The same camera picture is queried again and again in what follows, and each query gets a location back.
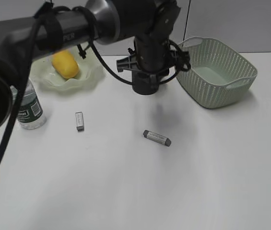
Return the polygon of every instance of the gray wall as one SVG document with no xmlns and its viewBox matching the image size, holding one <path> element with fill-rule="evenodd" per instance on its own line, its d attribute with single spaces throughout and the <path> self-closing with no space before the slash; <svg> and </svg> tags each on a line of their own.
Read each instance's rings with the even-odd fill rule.
<svg viewBox="0 0 271 230">
<path fill-rule="evenodd" d="M 191 36 L 214 37 L 239 52 L 271 52 L 271 0 L 192 0 Z"/>
<path fill-rule="evenodd" d="M 182 11 L 171 38 L 176 42 L 180 42 L 184 37 L 188 1 L 177 1 L 179 6 L 182 7 Z M 74 7 L 79 5 L 84 6 L 87 0 L 53 0 L 53 2 L 57 6 L 65 5 Z M 43 0 L 0 0 L 0 20 L 33 15 L 42 3 Z M 133 47 L 133 39 L 118 42 L 110 46 L 98 46 L 98 49 L 104 55 L 126 55 L 128 54 L 128 47 Z"/>
</svg>

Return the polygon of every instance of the white tabletop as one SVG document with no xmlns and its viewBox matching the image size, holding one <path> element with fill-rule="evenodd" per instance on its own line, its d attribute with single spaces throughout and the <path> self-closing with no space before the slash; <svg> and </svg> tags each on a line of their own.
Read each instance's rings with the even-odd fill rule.
<svg viewBox="0 0 271 230">
<path fill-rule="evenodd" d="M 242 101 L 217 110 L 177 80 L 152 96 L 109 74 L 76 93 L 36 86 L 48 121 L 14 129 L 0 230 L 271 230 L 271 53 L 244 56 L 259 75 Z M 118 58 L 105 60 L 114 68 Z"/>
</svg>

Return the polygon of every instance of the woven basket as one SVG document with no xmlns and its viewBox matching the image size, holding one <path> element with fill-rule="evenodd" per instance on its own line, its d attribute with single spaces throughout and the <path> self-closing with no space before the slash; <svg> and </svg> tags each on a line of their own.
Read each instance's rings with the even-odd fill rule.
<svg viewBox="0 0 271 230">
<path fill-rule="evenodd" d="M 212 38 L 193 37 L 179 45 L 189 51 L 192 68 L 177 76 L 181 86 L 201 106 L 218 108 L 240 100 L 257 69 L 239 53 Z"/>
</svg>

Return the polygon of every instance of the water bottle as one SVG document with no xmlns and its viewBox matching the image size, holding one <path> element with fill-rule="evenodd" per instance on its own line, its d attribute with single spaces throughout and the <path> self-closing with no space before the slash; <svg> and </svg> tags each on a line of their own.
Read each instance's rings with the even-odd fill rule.
<svg viewBox="0 0 271 230">
<path fill-rule="evenodd" d="M 17 89 L 12 86 L 11 90 L 13 99 L 16 100 Z M 30 80 L 28 80 L 26 85 L 17 120 L 25 129 L 36 129 L 41 127 L 47 120 L 38 101 L 34 86 Z"/>
</svg>

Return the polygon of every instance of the yellow object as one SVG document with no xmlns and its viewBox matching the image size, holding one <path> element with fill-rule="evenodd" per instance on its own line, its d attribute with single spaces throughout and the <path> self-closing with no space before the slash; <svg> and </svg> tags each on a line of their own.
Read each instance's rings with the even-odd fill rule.
<svg viewBox="0 0 271 230">
<path fill-rule="evenodd" d="M 74 78 L 79 72 L 78 63 L 68 50 L 54 54 L 52 66 L 65 79 Z"/>
</svg>

